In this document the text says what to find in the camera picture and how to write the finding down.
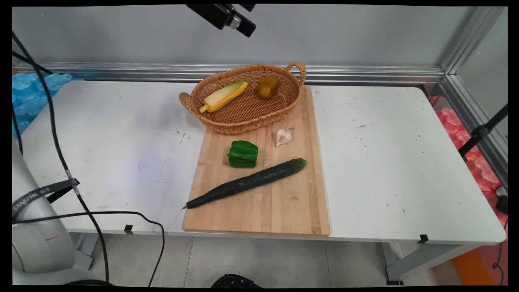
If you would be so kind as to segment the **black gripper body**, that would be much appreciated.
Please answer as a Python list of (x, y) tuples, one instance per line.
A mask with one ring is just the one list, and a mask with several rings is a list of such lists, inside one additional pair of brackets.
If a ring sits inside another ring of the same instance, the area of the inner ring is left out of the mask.
[(228, 4), (187, 4), (187, 7), (219, 30), (228, 26), (236, 13), (234, 6)]

